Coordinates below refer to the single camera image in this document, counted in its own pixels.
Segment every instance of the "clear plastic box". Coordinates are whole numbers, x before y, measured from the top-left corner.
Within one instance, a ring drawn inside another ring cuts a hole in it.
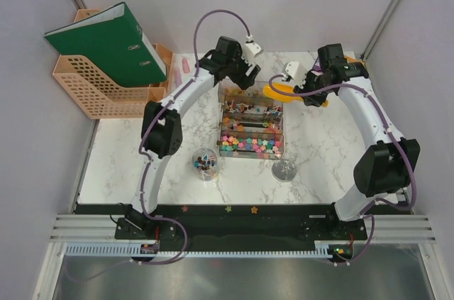
[[[242,91],[231,80],[220,83],[218,97],[222,118],[218,146],[221,157],[281,158],[284,153],[283,103],[263,94],[266,84],[256,82]]]

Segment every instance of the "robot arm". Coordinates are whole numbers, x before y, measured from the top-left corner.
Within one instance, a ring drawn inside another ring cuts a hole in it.
[[[143,142],[148,160],[144,164],[143,177],[131,202],[133,208],[147,213],[156,209],[157,194],[165,168],[182,143],[181,118],[189,108],[226,77],[241,89],[254,85],[255,77],[260,71],[260,67],[255,64],[255,56],[261,50],[252,40],[252,36],[248,36],[243,46],[233,39],[220,37],[216,49],[210,50],[200,59],[199,68],[195,69],[184,84],[161,102],[150,101],[147,104],[143,118],[143,137],[155,117],[163,109],[164,111]]]
[[[320,48],[319,57],[322,72],[308,72],[298,62],[289,62],[283,72],[286,81],[293,79],[297,84],[294,87],[295,93],[310,94],[326,89],[304,97],[307,106],[323,106],[328,93],[334,91],[348,107],[360,129],[366,153],[355,166],[355,184],[335,203],[336,215],[340,221],[354,221],[362,215],[362,210],[370,202],[409,185],[409,172],[389,134],[392,133],[404,149],[413,170],[419,156],[419,144],[414,139],[406,140],[391,123],[375,96],[369,74],[362,63],[348,63],[340,44]],[[345,83],[349,87],[339,86]],[[367,95],[358,90],[365,90]],[[369,97],[375,100],[376,105],[371,103]],[[387,128],[383,126],[383,119],[388,124]]]

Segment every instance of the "white marble surface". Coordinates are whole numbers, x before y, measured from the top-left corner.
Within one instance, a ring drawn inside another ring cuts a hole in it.
[[[262,71],[256,80],[268,80],[292,60],[309,69],[315,56],[308,52],[264,53],[258,60]],[[183,57],[194,66],[193,55],[176,55],[180,68]],[[188,76],[182,72],[183,81]],[[220,106],[217,88],[212,89],[182,120],[183,143],[165,172],[159,203],[316,204],[338,200],[353,185],[353,168],[364,145],[346,106],[334,94],[328,100],[327,108],[308,108],[297,102],[284,106],[284,158],[298,167],[294,181],[278,182],[271,173],[271,160],[220,157],[218,180],[202,182],[191,170],[191,156],[202,147],[218,152]],[[100,121],[79,203],[115,204],[132,199],[143,167],[143,157],[138,154],[141,125],[140,119]]]

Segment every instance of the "small glass cup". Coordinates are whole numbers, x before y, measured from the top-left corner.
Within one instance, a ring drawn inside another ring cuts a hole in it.
[[[218,156],[211,149],[198,149],[192,155],[191,163],[197,177],[202,181],[212,181],[219,174]]]

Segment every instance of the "green binder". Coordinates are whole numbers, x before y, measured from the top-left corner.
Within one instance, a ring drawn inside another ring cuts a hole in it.
[[[118,85],[138,87],[167,79],[164,62],[126,3],[45,34],[62,55],[84,55]]]

